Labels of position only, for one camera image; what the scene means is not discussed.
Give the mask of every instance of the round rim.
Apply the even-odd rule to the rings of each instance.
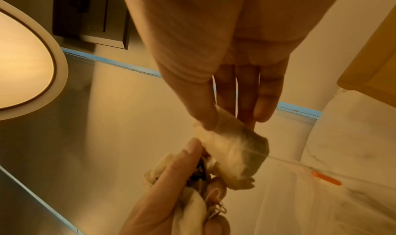
[[[68,68],[65,54],[60,46],[39,23],[2,0],[0,0],[0,11],[23,24],[38,37],[47,48],[54,65],[52,80],[40,94],[22,103],[0,109],[0,120],[5,120],[28,114],[53,101],[66,85]]]

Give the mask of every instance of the human hand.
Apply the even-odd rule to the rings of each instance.
[[[250,129],[276,109],[291,52],[335,0],[125,0],[161,75],[190,115],[216,125],[217,104]]]
[[[136,203],[120,231],[120,235],[170,235],[173,209],[177,199],[195,171],[203,152],[201,142],[193,138],[186,148],[175,155],[171,164]],[[219,203],[226,194],[226,185],[220,178],[210,181],[207,192],[210,201]],[[230,235],[230,225],[223,216],[210,219],[204,227],[205,235]]]

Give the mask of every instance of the oval lamp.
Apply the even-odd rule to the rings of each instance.
[[[28,15],[0,0],[0,121],[54,100],[68,75],[55,39]]]

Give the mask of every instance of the blue strip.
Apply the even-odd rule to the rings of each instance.
[[[16,182],[20,187],[22,187],[27,193],[29,193],[35,200],[37,200],[45,209],[50,211],[55,217],[57,217],[63,224],[69,227],[75,234],[84,235],[79,229],[77,229],[72,223],[70,223],[67,219],[62,217],[59,212],[55,211],[54,208],[49,206],[44,200],[39,198],[34,192],[32,192],[29,188],[27,188],[24,184],[22,184],[16,177],[14,177],[11,173],[9,173],[3,166],[0,165],[0,171],[4,172],[10,179]]]
[[[67,54],[71,54],[73,56],[89,59],[92,61],[98,61],[98,62],[102,62],[105,64],[114,65],[114,66],[117,66],[120,68],[128,69],[131,71],[136,71],[136,72],[154,76],[157,78],[162,78],[161,74],[158,71],[154,71],[152,69],[143,68],[143,67],[132,65],[132,64],[126,64],[126,63],[118,62],[118,61],[111,60],[111,59],[104,58],[104,57],[98,57],[98,56],[84,53],[81,51],[76,51],[76,50],[71,50],[71,49],[66,49],[66,48],[62,48],[62,50],[63,50],[63,52],[65,52]],[[216,85],[213,86],[213,90],[214,90],[214,92],[216,92]],[[311,119],[318,119],[322,114],[322,112],[320,112],[320,111],[312,110],[309,108],[304,108],[304,107],[297,106],[294,104],[283,103],[283,102],[279,102],[276,109],[278,109],[280,111],[289,112],[289,113],[293,113],[296,115],[308,117]]]

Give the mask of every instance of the orange object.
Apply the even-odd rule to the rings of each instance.
[[[335,184],[335,185],[338,185],[338,186],[342,185],[341,182],[338,181],[337,179],[332,178],[330,176],[327,176],[325,174],[322,174],[322,173],[320,173],[318,171],[312,171],[311,174],[312,174],[312,176],[320,178],[320,179],[323,179],[323,180],[325,180],[325,181],[327,181],[329,183],[332,183],[332,184]]]

